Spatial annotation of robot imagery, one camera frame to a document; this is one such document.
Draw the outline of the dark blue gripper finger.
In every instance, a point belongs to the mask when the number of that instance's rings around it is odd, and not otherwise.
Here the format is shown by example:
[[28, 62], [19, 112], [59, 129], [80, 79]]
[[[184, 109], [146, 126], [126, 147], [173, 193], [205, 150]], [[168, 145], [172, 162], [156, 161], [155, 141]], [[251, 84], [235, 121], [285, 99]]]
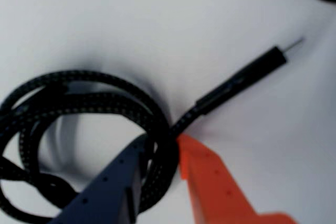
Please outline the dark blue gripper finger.
[[146, 136], [140, 135], [51, 223], [135, 223], [145, 176]]

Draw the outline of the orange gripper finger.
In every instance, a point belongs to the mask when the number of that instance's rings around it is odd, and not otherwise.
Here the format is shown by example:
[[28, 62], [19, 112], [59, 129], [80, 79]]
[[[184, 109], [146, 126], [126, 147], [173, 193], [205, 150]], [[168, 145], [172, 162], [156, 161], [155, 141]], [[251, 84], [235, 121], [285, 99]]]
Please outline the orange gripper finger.
[[177, 139], [181, 178], [187, 181], [195, 223], [294, 223], [286, 214], [259, 214], [221, 158], [200, 141]]

